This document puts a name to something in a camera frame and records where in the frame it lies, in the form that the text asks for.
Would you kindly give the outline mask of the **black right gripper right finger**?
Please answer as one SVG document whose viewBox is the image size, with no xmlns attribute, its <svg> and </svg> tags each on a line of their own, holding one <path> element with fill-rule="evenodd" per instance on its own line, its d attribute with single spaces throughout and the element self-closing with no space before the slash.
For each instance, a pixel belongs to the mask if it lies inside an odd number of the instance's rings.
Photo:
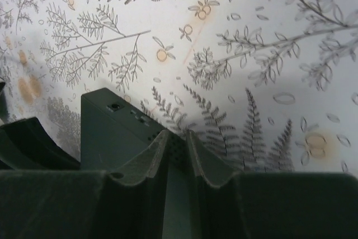
<svg viewBox="0 0 358 239">
<path fill-rule="evenodd" d="M 192 237 L 239 235 L 234 170 L 208 150 L 192 130 L 186 132 L 186 161 Z"/>
</svg>

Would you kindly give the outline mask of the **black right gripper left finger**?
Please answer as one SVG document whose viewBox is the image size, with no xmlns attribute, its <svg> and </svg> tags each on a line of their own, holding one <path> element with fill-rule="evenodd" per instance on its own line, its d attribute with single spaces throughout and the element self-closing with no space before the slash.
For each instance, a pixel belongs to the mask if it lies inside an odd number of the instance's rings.
<svg viewBox="0 0 358 239">
<path fill-rule="evenodd" d="M 109 175 L 111 238 L 161 238 L 170 133 L 161 131 L 140 154 Z"/>
</svg>

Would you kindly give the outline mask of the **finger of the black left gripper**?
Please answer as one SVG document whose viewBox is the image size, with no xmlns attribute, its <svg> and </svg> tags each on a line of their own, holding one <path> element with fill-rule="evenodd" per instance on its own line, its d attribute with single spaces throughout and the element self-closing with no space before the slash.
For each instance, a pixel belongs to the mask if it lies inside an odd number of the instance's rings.
<svg viewBox="0 0 358 239">
<path fill-rule="evenodd" d="M 1 164 L 9 169 L 80 169 L 79 161 L 57 146 L 38 118 L 1 126 Z"/>
</svg>

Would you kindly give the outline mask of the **black network switch box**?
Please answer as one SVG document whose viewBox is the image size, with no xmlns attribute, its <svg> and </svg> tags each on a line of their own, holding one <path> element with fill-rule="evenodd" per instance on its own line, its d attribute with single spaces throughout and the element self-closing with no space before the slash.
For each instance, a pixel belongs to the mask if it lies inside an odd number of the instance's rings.
<svg viewBox="0 0 358 239">
<path fill-rule="evenodd" d="M 107 88 L 81 97 L 81 169 L 104 171 L 104 190 L 90 238 L 111 238 L 109 175 L 167 130 L 169 164 L 161 238 L 193 238 L 190 225 L 186 141 Z"/>
</svg>

